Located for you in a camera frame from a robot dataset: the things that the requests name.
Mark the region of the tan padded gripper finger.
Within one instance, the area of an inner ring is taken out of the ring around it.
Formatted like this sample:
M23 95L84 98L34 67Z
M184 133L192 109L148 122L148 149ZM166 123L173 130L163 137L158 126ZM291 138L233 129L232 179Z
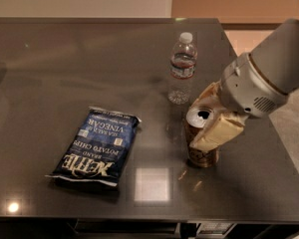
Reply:
M226 107L219 98L220 82L211 83L192 103L192 109L207 109L212 112L223 112Z
M203 152L216 149L241 134L247 119L234 112L221 113L212 125L198 132L189 146Z

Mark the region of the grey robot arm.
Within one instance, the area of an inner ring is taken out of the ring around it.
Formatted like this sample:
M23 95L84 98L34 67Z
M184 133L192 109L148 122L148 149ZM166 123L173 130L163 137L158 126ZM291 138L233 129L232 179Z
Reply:
M284 106L299 89L299 20L281 24L251 52L237 57L187 112L189 146L210 152L241 134L249 118Z

